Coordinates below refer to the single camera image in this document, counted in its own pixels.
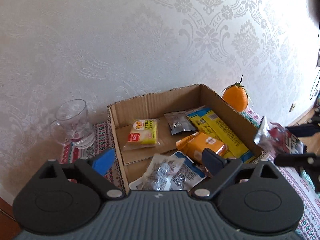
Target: patterned tablecloth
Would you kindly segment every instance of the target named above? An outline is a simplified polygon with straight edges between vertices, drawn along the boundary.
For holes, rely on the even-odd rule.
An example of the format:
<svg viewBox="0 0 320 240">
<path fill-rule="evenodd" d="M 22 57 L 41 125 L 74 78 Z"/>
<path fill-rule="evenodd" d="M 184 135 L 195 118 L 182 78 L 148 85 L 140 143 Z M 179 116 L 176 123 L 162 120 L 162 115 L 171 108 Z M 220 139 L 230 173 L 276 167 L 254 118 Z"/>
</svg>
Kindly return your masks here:
<svg viewBox="0 0 320 240">
<path fill-rule="evenodd" d="M 241 115 L 256 127 L 260 126 L 262 118 L 250 108 L 247 108 Z M 65 146 L 62 152 L 61 163 L 72 163 L 82 156 L 93 157 L 108 147 L 114 147 L 115 143 L 111 131 L 110 115 L 107 122 L 98 123 L 94 126 L 96 140 L 89 148 L 79 150 L 73 145 Z M 314 192 L 313 184 L 307 174 L 302 178 L 293 168 L 279 168 L 281 174 L 287 179 L 290 185 L 296 190 L 304 203 L 304 214 L 296 229 L 296 232 L 305 240 L 320 239 L 320 198 Z M 115 163 L 105 176 L 111 183 L 124 190 L 124 183 L 121 177 L 119 161 Z"/>
</svg>

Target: floral wallpaper pattern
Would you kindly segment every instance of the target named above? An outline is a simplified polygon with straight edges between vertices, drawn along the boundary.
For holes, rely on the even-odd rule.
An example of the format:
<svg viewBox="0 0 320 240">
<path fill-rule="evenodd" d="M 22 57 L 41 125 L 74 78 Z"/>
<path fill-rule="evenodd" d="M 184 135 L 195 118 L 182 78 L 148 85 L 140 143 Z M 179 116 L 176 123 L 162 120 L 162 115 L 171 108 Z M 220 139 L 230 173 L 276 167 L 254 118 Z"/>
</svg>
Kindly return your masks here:
<svg viewBox="0 0 320 240">
<path fill-rule="evenodd" d="M 317 10 L 317 0 L 0 0 L 0 196 L 59 158 L 48 124 L 67 100 L 86 100 L 98 122 L 118 100 L 193 83 L 221 94 L 244 75 L 253 109 L 290 123 L 312 104 Z"/>
</svg>

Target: glass mug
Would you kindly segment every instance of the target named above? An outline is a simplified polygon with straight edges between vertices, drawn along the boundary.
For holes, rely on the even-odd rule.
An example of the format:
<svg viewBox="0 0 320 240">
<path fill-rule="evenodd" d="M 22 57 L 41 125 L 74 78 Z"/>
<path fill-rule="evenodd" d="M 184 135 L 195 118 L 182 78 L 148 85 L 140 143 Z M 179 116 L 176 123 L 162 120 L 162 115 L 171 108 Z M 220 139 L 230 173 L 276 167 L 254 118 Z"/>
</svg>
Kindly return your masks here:
<svg viewBox="0 0 320 240">
<path fill-rule="evenodd" d="M 92 145 L 95 133 L 89 122 L 86 101 L 74 99 L 64 103 L 55 114 L 50 125 L 51 136 L 61 145 L 73 143 L 79 149 Z"/>
</svg>

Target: electrical socket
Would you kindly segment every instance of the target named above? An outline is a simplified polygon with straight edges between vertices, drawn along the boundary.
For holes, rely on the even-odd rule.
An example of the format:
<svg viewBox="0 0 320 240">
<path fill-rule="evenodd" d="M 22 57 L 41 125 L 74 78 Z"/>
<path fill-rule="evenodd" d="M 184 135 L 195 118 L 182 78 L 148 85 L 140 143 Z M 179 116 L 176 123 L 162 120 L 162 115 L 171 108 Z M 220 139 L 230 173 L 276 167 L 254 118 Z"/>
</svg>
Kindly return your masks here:
<svg viewBox="0 0 320 240">
<path fill-rule="evenodd" d="M 290 107 L 290 110 L 289 110 L 289 113 L 292 112 L 294 110 L 294 108 L 296 107 L 297 105 L 297 102 L 293 102 L 291 107 Z"/>
</svg>

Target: orange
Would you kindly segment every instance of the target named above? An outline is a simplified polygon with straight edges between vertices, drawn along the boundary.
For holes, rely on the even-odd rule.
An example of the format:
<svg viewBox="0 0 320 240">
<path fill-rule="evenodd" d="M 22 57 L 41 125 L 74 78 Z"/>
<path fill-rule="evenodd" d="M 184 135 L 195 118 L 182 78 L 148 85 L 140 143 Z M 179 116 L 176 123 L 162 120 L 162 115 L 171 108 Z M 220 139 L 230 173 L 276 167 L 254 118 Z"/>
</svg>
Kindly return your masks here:
<svg viewBox="0 0 320 240">
<path fill-rule="evenodd" d="M 223 100 L 225 100 L 230 106 L 232 106 L 236 111 L 242 112 L 249 102 L 249 96 L 244 89 L 244 86 L 239 83 L 235 83 L 226 88 L 226 91 L 223 93 Z"/>
</svg>

